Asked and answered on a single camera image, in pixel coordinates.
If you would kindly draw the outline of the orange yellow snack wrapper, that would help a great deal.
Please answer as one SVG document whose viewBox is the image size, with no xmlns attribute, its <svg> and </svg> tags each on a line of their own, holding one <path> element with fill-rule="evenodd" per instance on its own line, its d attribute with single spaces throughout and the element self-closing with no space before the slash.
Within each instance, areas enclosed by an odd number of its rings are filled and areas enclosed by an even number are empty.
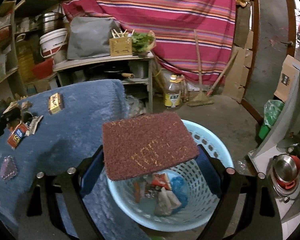
<svg viewBox="0 0 300 240">
<path fill-rule="evenodd" d="M 16 149 L 25 137 L 28 131 L 28 127 L 21 121 L 11 132 L 10 136 L 7 139 L 7 143 L 11 146 L 12 149 Z"/>
</svg>

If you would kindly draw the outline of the stainless steel pot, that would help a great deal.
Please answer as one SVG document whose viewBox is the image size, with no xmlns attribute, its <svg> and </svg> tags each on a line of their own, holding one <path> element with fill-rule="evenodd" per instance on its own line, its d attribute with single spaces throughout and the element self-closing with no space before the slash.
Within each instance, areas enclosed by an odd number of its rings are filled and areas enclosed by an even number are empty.
<svg viewBox="0 0 300 240">
<path fill-rule="evenodd" d="M 51 31 L 64 28 L 64 15 L 59 12 L 47 12 L 41 16 L 42 33 L 47 34 Z"/>
</svg>

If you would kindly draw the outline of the dark red scouring pad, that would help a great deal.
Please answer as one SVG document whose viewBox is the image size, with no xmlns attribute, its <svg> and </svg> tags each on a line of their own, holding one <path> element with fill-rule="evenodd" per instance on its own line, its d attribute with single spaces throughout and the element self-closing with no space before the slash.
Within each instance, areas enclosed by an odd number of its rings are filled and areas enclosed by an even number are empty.
<svg viewBox="0 0 300 240">
<path fill-rule="evenodd" d="M 104 123 L 102 142 L 106 174 L 112 181 L 165 170 L 199 154 L 191 133 L 174 112 Z"/>
</svg>

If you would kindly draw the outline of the yellow utensil holder box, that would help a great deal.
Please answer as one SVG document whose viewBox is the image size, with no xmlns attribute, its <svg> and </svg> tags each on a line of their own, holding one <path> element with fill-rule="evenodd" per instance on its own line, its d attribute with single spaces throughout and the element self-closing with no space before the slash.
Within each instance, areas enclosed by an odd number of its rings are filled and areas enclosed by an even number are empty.
<svg viewBox="0 0 300 240">
<path fill-rule="evenodd" d="M 132 38 L 131 33 L 127 30 L 118 32 L 111 29 L 112 38 L 109 39 L 110 56 L 131 56 L 132 51 Z"/>
</svg>

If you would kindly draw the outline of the silver patterned wrapper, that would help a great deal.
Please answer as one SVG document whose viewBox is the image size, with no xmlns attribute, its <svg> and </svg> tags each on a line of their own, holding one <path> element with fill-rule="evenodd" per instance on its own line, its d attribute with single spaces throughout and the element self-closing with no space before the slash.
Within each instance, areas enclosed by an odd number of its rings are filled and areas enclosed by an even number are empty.
<svg viewBox="0 0 300 240">
<path fill-rule="evenodd" d="M 43 115 L 41 116 L 34 116 L 32 118 L 32 121 L 30 122 L 29 126 L 28 126 L 28 130 L 26 132 L 26 135 L 27 136 L 30 136 L 30 135 L 34 135 L 37 131 L 37 128 L 41 122 L 41 120 L 43 119 Z"/>
</svg>

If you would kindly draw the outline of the grey fabric cover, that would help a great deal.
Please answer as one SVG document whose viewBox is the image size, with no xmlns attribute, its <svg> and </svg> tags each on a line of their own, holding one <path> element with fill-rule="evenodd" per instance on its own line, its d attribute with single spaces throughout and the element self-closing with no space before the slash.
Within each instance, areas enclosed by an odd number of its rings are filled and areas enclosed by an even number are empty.
<svg viewBox="0 0 300 240">
<path fill-rule="evenodd" d="M 112 18 L 76 17 L 70 23 L 67 59 L 82 60 L 110 55 L 111 31 L 120 31 Z"/>
</svg>

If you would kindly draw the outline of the straw broom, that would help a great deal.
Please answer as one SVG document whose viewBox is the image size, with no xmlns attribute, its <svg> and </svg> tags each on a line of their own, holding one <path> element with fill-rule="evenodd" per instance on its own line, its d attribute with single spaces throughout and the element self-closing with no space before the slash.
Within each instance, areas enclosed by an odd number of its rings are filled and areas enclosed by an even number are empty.
<svg viewBox="0 0 300 240">
<path fill-rule="evenodd" d="M 204 94 L 203 92 L 203 83 L 202 83 L 202 61 L 200 57 L 200 49 L 199 49 L 199 40 L 196 29 L 193 31 L 194 40 L 196 44 L 196 54 L 197 54 L 197 66 L 198 66 L 198 80 L 199 80 L 199 92 L 198 94 L 187 103 L 189 107 L 198 107 L 204 105 L 211 105 L 213 101 Z"/>
</svg>

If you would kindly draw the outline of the yellow oil bottle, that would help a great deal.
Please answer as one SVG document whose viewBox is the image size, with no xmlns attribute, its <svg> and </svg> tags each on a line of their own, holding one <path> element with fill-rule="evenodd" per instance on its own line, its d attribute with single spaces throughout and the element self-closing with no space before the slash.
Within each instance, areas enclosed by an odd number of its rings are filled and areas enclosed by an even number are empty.
<svg viewBox="0 0 300 240">
<path fill-rule="evenodd" d="M 164 105 L 167 108 L 175 108 L 180 105 L 181 100 L 181 80 L 177 75 L 172 74 L 168 83 L 168 87 L 164 94 Z"/>
</svg>

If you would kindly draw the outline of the blue textured table cloth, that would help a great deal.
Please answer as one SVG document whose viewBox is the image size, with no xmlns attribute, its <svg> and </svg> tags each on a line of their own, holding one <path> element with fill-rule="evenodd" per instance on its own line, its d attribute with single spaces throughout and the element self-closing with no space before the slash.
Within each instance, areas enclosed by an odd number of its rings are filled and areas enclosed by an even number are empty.
<svg viewBox="0 0 300 240">
<path fill-rule="evenodd" d="M 0 176 L 0 219 L 14 237 L 37 173 L 57 175 L 77 167 L 102 145 L 102 125 L 127 116 L 125 90 L 119 80 L 75 83 L 56 92 L 62 95 L 64 108 L 53 115 L 47 107 L 52 91 L 29 98 L 31 112 L 44 116 L 34 135 L 25 137 L 15 150 L 7 143 L 9 131 L 0 137 L 0 169 L 10 155 L 18 170 L 10 180 Z"/>
</svg>

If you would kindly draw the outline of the blue crumpled plastic bag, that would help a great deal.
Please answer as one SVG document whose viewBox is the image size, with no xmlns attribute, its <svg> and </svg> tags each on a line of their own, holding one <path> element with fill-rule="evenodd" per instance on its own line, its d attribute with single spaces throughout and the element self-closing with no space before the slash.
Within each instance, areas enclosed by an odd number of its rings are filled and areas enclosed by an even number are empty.
<svg viewBox="0 0 300 240">
<path fill-rule="evenodd" d="M 185 180 L 180 177 L 173 177 L 170 180 L 171 188 L 174 195 L 178 198 L 181 205 L 174 209 L 174 213 L 183 209 L 189 202 L 189 187 Z"/>
</svg>

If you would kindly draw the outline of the light blue laundry basket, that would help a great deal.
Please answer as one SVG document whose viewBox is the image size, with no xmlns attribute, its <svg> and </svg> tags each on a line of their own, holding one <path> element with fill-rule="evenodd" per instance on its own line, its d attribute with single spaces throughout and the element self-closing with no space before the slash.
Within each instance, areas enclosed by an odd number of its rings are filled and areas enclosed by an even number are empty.
<svg viewBox="0 0 300 240">
<path fill-rule="evenodd" d="M 202 175 L 203 165 L 198 160 L 190 160 L 175 167 L 163 170 L 171 180 L 180 176 L 189 187 L 188 204 L 170 216 L 154 214 L 156 201 L 134 199 L 134 179 L 107 180 L 109 191 L 118 207 L 138 224 L 157 231 L 186 231 L 205 225 L 211 218 L 219 199 L 213 194 Z"/>
</svg>

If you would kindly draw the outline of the striped pink red curtain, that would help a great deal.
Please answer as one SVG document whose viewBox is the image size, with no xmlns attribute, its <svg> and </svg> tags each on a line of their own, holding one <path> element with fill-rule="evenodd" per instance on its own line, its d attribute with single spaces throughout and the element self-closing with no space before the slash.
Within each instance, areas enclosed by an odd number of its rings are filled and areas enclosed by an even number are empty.
<svg viewBox="0 0 300 240">
<path fill-rule="evenodd" d="M 198 82 L 194 29 L 199 40 L 202 83 L 213 84 L 230 59 L 235 0 L 71 0 L 63 4 L 69 20 L 111 17 L 124 29 L 155 33 L 154 53 L 167 70 Z"/>
</svg>

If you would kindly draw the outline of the yellow rectangular box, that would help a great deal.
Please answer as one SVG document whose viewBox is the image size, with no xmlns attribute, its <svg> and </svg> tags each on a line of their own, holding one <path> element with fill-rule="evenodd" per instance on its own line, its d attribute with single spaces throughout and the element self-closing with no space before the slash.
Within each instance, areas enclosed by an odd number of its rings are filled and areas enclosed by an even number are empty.
<svg viewBox="0 0 300 240">
<path fill-rule="evenodd" d="M 52 94 L 48 99 L 48 112 L 53 115 L 64 108 L 62 95 L 59 93 Z"/>
</svg>

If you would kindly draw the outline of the red plastic basket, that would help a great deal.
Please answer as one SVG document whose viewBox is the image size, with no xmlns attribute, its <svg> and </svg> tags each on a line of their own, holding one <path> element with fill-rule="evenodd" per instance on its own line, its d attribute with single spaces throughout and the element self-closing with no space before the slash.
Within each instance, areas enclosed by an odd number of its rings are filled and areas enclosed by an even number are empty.
<svg viewBox="0 0 300 240">
<path fill-rule="evenodd" d="M 34 65 L 31 68 L 31 71 L 33 72 L 36 79 L 41 80 L 48 76 L 50 76 L 53 73 L 53 58 L 48 58 L 45 61 Z"/>
</svg>

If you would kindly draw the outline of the crumpled brown cardboard piece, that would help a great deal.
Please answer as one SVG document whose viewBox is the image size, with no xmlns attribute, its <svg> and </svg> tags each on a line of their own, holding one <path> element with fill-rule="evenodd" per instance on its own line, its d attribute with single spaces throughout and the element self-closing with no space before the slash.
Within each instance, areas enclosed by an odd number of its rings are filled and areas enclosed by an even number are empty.
<svg viewBox="0 0 300 240">
<path fill-rule="evenodd" d="M 22 111 L 28 111 L 32 107 L 32 103 L 30 101 L 24 101 L 21 104 Z"/>
</svg>

